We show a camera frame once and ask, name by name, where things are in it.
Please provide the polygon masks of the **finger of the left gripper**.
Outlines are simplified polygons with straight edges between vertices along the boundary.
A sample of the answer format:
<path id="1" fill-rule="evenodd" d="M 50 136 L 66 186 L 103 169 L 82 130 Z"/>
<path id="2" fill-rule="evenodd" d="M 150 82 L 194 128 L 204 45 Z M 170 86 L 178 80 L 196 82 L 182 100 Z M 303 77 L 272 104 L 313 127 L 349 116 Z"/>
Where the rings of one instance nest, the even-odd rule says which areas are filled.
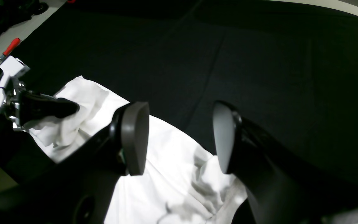
<path id="1" fill-rule="evenodd" d="M 64 119 L 74 115 L 80 109 L 79 104 L 66 98 L 54 98 L 38 92 L 22 91 L 18 99 L 18 119 L 21 125 L 49 116 Z"/>

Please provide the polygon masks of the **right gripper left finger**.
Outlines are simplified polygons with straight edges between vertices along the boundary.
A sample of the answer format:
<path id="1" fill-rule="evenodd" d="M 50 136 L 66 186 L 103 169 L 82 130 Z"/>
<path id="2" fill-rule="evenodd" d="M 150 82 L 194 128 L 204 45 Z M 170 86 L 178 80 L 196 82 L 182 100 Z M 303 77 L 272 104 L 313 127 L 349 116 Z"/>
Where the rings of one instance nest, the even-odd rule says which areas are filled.
<path id="1" fill-rule="evenodd" d="M 103 224 L 120 177 L 143 175 L 149 104 L 119 107 L 111 122 L 61 162 L 0 192 L 0 224 Z"/>

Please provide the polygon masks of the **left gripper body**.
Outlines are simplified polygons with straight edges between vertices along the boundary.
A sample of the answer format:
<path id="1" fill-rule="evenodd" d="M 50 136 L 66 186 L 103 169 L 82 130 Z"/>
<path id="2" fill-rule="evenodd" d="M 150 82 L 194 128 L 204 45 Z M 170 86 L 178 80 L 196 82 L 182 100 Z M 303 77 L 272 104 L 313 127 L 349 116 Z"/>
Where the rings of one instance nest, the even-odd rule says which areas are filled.
<path id="1" fill-rule="evenodd" d="M 0 115 L 12 123 L 14 131 L 24 130 L 24 83 L 19 80 L 24 69 L 5 68 L 0 72 Z"/>

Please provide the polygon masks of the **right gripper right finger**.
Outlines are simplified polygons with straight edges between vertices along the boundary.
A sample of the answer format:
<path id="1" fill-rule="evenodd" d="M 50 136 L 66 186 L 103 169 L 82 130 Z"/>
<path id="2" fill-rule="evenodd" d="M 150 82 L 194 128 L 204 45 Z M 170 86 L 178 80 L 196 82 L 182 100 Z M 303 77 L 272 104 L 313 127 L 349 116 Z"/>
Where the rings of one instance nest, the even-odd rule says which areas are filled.
<path id="1" fill-rule="evenodd" d="M 358 185 L 287 150 L 230 103 L 213 104 L 213 138 L 220 168 L 247 191 L 237 214 L 255 224 L 358 224 Z"/>

